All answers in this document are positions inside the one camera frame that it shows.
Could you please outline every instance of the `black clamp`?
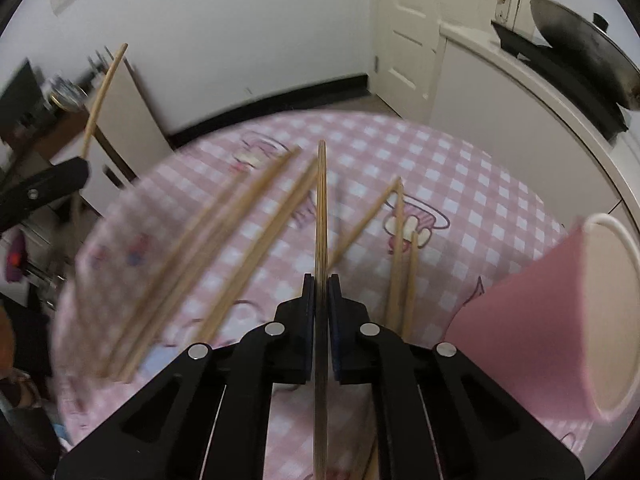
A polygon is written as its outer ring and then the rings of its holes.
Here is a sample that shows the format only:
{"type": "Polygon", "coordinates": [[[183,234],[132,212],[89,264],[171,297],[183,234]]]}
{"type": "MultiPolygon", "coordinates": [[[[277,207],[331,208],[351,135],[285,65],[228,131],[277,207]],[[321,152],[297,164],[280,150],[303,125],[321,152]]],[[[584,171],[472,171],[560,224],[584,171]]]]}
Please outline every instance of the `black clamp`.
{"type": "MultiPolygon", "coordinates": [[[[315,282],[235,345],[195,344],[73,448],[56,480],[262,478],[273,383],[309,380],[315,282]]],[[[579,460],[452,345],[404,343],[328,280],[334,374],[370,383],[381,480],[584,480],[579,460]]]]}

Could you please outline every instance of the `wooden stick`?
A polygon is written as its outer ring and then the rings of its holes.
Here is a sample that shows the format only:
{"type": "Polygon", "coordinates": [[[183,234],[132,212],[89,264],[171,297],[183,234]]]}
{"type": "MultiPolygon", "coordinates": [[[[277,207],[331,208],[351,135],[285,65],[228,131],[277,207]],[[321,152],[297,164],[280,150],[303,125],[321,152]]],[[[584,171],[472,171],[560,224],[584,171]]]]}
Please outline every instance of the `wooden stick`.
{"type": "Polygon", "coordinates": [[[353,231],[351,231],[347,237],[340,242],[338,247],[332,252],[331,257],[329,257],[328,269],[332,269],[335,267],[340,260],[343,258],[344,253],[349,250],[349,247],[358,239],[358,237],[362,234],[365,227],[371,222],[375,216],[380,211],[383,203],[385,203],[386,199],[397,189],[398,182],[400,182],[400,178],[397,177],[389,186],[382,192],[382,194],[378,197],[375,203],[371,206],[371,208],[367,211],[366,215],[362,217],[360,222],[354,227],[353,231]]]}
{"type": "Polygon", "coordinates": [[[212,303],[207,319],[204,320],[198,330],[197,336],[192,342],[209,341],[215,337],[220,325],[225,320],[229,309],[244,291],[246,284],[251,279],[255,269],[267,255],[271,245],[280,235],[300,203],[308,196],[308,193],[316,184],[318,162],[314,159],[308,165],[305,173],[298,179],[286,199],[283,200],[277,213],[265,227],[260,237],[245,253],[244,261],[236,269],[233,276],[226,280],[226,287],[219,293],[212,303]]]}
{"type": "Polygon", "coordinates": [[[133,345],[129,348],[124,361],[116,368],[115,376],[117,378],[122,380],[126,377],[127,380],[130,380],[162,328],[182,304],[184,297],[198,283],[236,229],[242,225],[242,221],[254,208],[264,191],[291,158],[299,152],[300,148],[296,148],[274,160],[247,192],[238,198],[231,211],[217,222],[204,246],[198,248],[193,259],[184,265],[181,273],[174,279],[174,282],[177,283],[172,286],[168,297],[164,298],[157,310],[150,309],[148,315],[139,323],[138,329],[134,332],[133,345]]]}
{"type": "MultiPolygon", "coordinates": [[[[398,181],[397,184],[396,192],[398,196],[395,207],[396,235],[394,238],[394,257],[391,263],[391,283],[389,286],[389,296],[385,309],[385,326],[394,331],[400,329],[402,321],[402,311],[400,306],[402,296],[402,246],[404,245],[404,186],[402,185],[402,181],[398,181]]],[[[414,236],[412,237],[412,244],[414,243],[414,239],[417,244],[418,238],[416,233],[414,233],[414,236]]],[[[404,320],[407,322],[406,313],[404,314],[404,320]]],[[[370,480],[375,478],[378,472],[378,446],[375,445],[375,412],[371,408],[367,412],[364,428],[365,433],[354,462],[354,466],[357,467],[357,470],[352,471],[354,480],[370,480]]]]}
{"type": "Polygon", "coordinates": [[[404,300],[404,314],[402,316],[402,339],[405,341],[411,335],[411,325],[414,320],[415,289],[418,273],[418,233],[411,234],[411,250],[409,252],[409,269],[406,281],[406,299],[404,300]]]}
{"type": "MultiPolygon", "coordinates": [[[[107,95],[107,90],[111,85],[111,81],[113,80],[113,76],[116,73],[116,69],[118,65],[122,61],[124,57],[124,53],[129,45],[127,43],[123,43],[116,53],[116,57],[113,59],[111,66],[107,70],[107,74],[102,80],[100,88],[98,89],[98,93],[95,97],[94,104],[91,107],[91,111],[89,112],[89,118],[86,121],[86,125],[84,127],[84,137],[82,140],[82,150],[80,151],[80,156],[86,160],[89,155],[89,145],[91,144],[91,139],[94,136],[95,129],[97,127],[98,117],[100,116],[100,110],[102,109],[102,102],[104,101],[104,97],[107,95]]],[[[80,249],[80,208],[81,208],[82,198],[80,197],[80,192],[76,191],[71,195],[71,224],[73,227],[72,236],[71,236],[71,253],[74,255],[74,264],[71,266],[71,274],[72,279],[76,282],[76,286],[74,287],[74,295],[76,300],[76,312],[78,313],[78,322],[82,325],[84,330],[87,330],[88,322],[84,319],[84,313],[82,312],[82,303],[84,295],[81,294],[81,287],[78,281],[78,274],[76,273],[76,263],[75,257],[76,253],[80,249]]]]}
{"type": "Polygon", "coordinates": [[[214,197],[209,200],[209,203],[205,205],[200,212],[189,223],[185,231],[182,233],[178,241],[174,244],[169,254],[166,256],[160,269],[156,272],[151,280],[145,287],[142,296],[138,298],[133,308],[130,310],[127,319],[123,323],[122,330],[118,335],[115,343],[111,347],[109,354],[100,362],[98,362],[98,377],[106,377],[109,373],[109,367],[113,362],[113,359],[121,348],[123,341],[129,335],[130,330],[136,322],[136,319],[140,316],[143,310],[150,307],[150,302],[154,294],[158,293],[158,290],[162,287],[162,282],[165,281],[167,273],[172,270],[178,257],[185,251],[189,250],[190,244],[193,244],[194,238],[198,232],[222,209],[226,202],[238,191],[240,185],[249,175],[248,171],[239,171],[229,181],[228,184],[214,197]]]}
{"type": "Polygon", "coordinates": [[[328,381],[328,317],[326,310],[327,280],[327,208],[326,208],[326,144],[318,144],[318,195],[316,199],[316,336],[314,343],[314,478],[326,480],[328,381]]]}
{"type": "Polygon", "coordinates": [[[367,395],[367,412],[365,414],[364,426],[362,427],[362,439],[356,458],[351,467],[349,478],[351,480],[362,480],[369,467],[371,454],[376,443],[376,413],[371,394],[367,395]]]}
{"type": "Polygon", "coordinates": [[[402,181],[396,187],[396,237],[394,238],[394,256],[391,263],[391,283],[386,304],[385,326],[397,332],[402,322],[400,310],[402,295],[402,245],[404,244],[404,186],[402,181]]]}
{"type": "Polygon", "coordinates": [[[376,480],[378,478],[378,446],[375,445],[375,439],[373,444],[374,446],[373,451],[371,452],[369,466],[367,467],[367,472],[365,473],[363,480],[376,480]]]}
{"type": "Polygon", "coordinates": [[[84,128],[84,139],[82,142],[82,151],[80,152],[80,156],[82,158],[87,158],[87,155],[89,154],[89,144],[91,143],[91,139],[94,136],[95,129],[97,127],[98,116],[100,115],[100,110],[102,109],[102,102],[107,95],[107,90],[111,85],[113,76],[116,73],[118,65],[122,61],[122,58],[124,57],[124,53],[128,46],[129,45],[127,43],[123,43],[120,45],[120,48],[116,52],[116,56],[113,58],[113,62],[107,70],[107,75],[104,76],[102,84],[100,85],[100,89],[98,90],[98,93],[95,97],[94,105],[91,107],[91,112],[89,113],[89,118],[87,119],[86,126],[84,128]]]}

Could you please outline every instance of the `pink checkered tablecloth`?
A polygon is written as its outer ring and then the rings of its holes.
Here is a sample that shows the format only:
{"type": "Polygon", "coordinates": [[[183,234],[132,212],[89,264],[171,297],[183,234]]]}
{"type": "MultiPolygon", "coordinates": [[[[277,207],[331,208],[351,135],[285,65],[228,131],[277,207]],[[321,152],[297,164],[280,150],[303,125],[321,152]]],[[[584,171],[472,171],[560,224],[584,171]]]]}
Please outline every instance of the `pink checkered tablecloth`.
{"type": "MultiPolygon", "coordinates": [[[[326,139],[329,245],[348,232],[394,176],[404,181],[404,232],[418,232],[417,307],[410,341],[432,346],[454,309],[497,280],[518,272],[558,242],[562,226],[527,186],[468,142],[426,126],[357,112],[277,114],[216,132],[169,157],[124,191],[78,254],[80,329],[74,284],[62,293],[52,354],[60,413],[74,443],[84,438],[166,366],[194,336],[210,303],[244,252],[275,213],[326,139]],[[136,297],[203,203],[239,166],[251,169],[298,145],[303,152],[255,204],[166,327],[131,384],[83,374],[113,345],[136,297]]],[[[386,203],[338,266],[347,298],[373,317],[386,301],[394,232],[386,203]]],[[[277,305],[299,295],[313,272],[314,195],[296,211],[253,276],[216,338],[224,346],[273,318],[277,305]]],[[[347,478],[366,416],[364,386],[330,385],[330,468],[347,478]]],[[[265,478],[303,480],[312,474],[312,387],[274,389],[265,478]]],[[[544,420],[577,454],[589,421],[544,420]]]]}

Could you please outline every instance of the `white door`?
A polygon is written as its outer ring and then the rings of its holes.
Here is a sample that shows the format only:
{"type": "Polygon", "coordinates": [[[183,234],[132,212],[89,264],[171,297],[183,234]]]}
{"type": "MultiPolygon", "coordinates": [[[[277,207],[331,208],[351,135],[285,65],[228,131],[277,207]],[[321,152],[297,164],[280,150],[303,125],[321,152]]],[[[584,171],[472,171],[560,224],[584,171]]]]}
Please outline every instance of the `white door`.
{"type": "MultiPolygon", "coordinates": [[[[518,1],[502,5],[504,21],[511,28],[518,1]]],[[[423,122],[438,45],[438,20],[490,30],[498,2],[379,0],[376,93],[401,117],[423,122]]]]}

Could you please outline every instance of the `pink paper cup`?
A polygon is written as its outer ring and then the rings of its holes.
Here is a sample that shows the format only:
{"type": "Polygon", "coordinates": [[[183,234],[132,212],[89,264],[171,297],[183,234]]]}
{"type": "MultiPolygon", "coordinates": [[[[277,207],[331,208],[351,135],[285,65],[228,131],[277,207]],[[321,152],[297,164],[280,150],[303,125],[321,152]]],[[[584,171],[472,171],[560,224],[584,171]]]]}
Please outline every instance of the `pink paper cup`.
{"type": "Polygon", "coordinates": [[[519,274],[464,305],[452,343],[539,418],[615,420],[640,381],[640,253],[588,217],[519,274]]]}

